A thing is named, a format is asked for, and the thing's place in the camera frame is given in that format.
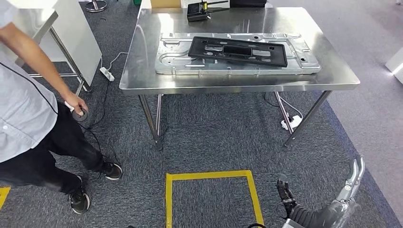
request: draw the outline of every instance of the table top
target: table top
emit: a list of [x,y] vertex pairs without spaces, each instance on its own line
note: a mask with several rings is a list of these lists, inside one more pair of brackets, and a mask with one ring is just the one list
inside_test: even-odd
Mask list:
[[[322,69],[312,75],[158,75],[161,33],[299,33]],[[233,8],[188,23],[186,9],[142,9],[120,89],[127,95],[351,90],[359,79],[304,8]]]
[[[17,28],[39,43],[57,18],[58,14],[54,9],[18,9],[13,23]],[[16,60],[18,65],[21,66],[24,64],[22,59],[18,59],[18,57],[3,44],[0,44],[0,49],[2,49],[10,59]]]

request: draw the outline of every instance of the yellow tape square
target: yellow tape square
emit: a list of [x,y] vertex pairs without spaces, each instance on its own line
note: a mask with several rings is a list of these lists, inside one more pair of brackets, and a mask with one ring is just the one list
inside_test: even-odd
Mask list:
[[0,210],[3,207],[4,201],[6,201],[10,189],[11,189],[10,187],[0,188]]
[[184,173],[184,174],[166,174],[165,186],[165,202],[166,202],[166,228],[172,228],[172,182],[211,179],[211,178],[231,178],[231,177],[246,177],[248,180],[249,192],[252,198],[253,209],[255,211],[256,222],[264,225],[262,212],[258,194],[256,192],[255,182],[250,170],[239,171],[221,171],[221,172],[199,172],[199,173]]

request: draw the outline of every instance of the light blue shirt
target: light blue shirt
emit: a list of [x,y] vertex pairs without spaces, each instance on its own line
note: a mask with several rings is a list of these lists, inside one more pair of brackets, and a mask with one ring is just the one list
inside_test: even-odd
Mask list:
[[[0,28],[12,22],[17,9],[0,0]],[[58,111],[54,94],[33,80],[21,67],[0,51],[0,62],[35,83]],[[0,162],[36,147],[52,130],[57,115],[26,79],[0,65]]]

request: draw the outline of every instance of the shoe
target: shoe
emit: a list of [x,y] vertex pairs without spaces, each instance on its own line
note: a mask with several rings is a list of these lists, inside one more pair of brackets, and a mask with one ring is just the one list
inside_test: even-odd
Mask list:
[[[77,176],[81,184],[83,183],[81,177]],[[91,204],[89,196],[84,192],[82,185],[73,193],[69,194],[70,197],[70,206],[73,211],[77,214],[82,214],[89,209],[89,205]]]
[[104,162],[101,168],[101,173],[105,174],[105,177],[110,180],[118,180],[122,176],[122,168],[115,163]]

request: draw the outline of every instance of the hand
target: hand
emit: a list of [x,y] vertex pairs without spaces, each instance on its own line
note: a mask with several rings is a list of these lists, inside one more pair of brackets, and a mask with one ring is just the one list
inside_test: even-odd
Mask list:
[[67,95],[64,95],[62,97],[69,105],[71,105],[74,108],[74,111],[80,116],[84,115],[81,108],[84,108],[86,111],[88,111],[88,107],[85,101],[76,96],[74,93],[69,92],[67,93]]

